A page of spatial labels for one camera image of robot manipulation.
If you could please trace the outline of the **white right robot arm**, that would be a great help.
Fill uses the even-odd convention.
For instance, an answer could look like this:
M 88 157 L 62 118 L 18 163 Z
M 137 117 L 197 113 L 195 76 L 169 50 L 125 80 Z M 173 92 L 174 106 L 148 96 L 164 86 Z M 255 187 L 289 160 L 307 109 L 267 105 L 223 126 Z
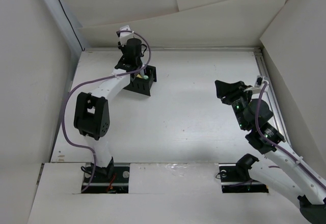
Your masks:
M 222 192 L 268 193 L 273 189 L 291 201 L 309 223 L 325 223 L 325 179 L 269 123 L 274 113 L 262 99 L 269 88 L 267 77 L 258 76 L 254 86 L 243 81 L 214 83 L 217 98 L 232 107 L 240 129 L 248 131 L 248 143 L 273 162 L 267 165 L 247 153 L 236 163 L 221 163 L 216 178 Z

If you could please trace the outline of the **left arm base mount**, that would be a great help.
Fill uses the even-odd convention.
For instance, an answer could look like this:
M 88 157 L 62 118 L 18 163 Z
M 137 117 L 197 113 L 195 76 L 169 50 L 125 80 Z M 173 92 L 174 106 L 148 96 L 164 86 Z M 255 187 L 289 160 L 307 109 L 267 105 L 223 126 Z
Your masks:
M 111 159 L 107 167 L 96 166 L 94 176 L 91 178 L 93 168 L 93 163 L 81 167 L 84 173 L 82 193 L 125 194 L 129 192 L 129 163 L 115 164 Z

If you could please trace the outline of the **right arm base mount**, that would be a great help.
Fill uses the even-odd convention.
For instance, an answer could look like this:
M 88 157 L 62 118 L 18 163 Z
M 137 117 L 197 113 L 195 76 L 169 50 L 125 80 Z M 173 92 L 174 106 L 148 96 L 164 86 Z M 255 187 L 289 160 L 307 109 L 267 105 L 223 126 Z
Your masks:
M 221 182 L 222 193 L 269 193 L 265 184 L 249 175 L 252 165 L 258 161 L 257 157 L 246 154 L 236 163 L 219 164 L 215 178 Z

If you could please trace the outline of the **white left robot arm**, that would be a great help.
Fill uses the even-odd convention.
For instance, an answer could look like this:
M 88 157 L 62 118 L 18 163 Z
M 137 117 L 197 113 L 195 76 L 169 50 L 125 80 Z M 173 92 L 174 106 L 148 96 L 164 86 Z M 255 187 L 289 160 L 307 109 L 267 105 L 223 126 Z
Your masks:
M 119 47 L 122 57 L 115 66 L 112 76 L 91 92 L 81 92 L 76 99 L 74 127 L 85 137 L 88 146 L 95 151 L 96 162 L 91 165 L 94 176 L 109 181 L 114 174 L 114 161 L 105 137 L 110 126 L 109 103 L 137 76 L 131 74 L 142 68 L 142 41 L 130 38 Z

